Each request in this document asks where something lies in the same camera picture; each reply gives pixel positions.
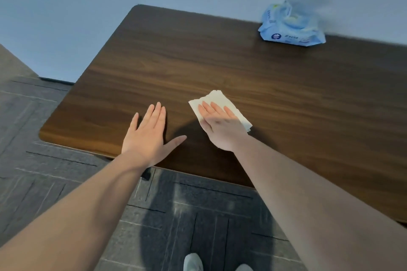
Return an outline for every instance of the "white shoe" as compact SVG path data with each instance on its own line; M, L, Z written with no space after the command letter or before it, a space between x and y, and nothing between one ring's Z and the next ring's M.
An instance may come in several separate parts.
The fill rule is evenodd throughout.
M250 268L247 264L241 264L239 267L237 267L236 271L253 271L253 269Z
M202 264L201 258L199 258L199 256L198 256L198 254L192 253L192 254L185 256L184 271L204 271L204 266Z

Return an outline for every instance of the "wet wipes package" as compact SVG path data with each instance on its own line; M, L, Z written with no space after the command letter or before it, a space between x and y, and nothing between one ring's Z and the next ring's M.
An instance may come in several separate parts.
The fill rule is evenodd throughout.
M262 16L258 29L263 40L311 46L325 43L325 35L318 28L318 19L288 1L269 6Z

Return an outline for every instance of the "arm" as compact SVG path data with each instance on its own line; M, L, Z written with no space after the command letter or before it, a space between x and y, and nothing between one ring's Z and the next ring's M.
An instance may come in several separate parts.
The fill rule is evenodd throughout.
M122 154L6 243L0 269L93 270L142 172L186 139L163 145L165 114L160 103L150 105L138 128L135 114Z
M202 127L232 151L308 270L405 270L407 230L247 135L227 107L199 106Z

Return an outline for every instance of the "wood grain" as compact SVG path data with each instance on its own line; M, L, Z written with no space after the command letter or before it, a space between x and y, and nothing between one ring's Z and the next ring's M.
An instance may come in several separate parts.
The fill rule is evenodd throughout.
M40 131L44 141L115 157L135 112L161 101L158 166L252 186L188 101L220 89L251 135L379 211L407 221L407 48L341 37L315 47L263 41L258 24L135 6Z

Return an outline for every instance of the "floor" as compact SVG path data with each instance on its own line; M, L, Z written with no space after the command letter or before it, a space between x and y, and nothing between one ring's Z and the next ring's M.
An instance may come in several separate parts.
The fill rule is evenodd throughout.
M0 246L107 163L39 140L70 86L7 60L0 57ZM96 270L181 270L191 252L208 271L241 263L306 270L256 192L154 168L139 181Z

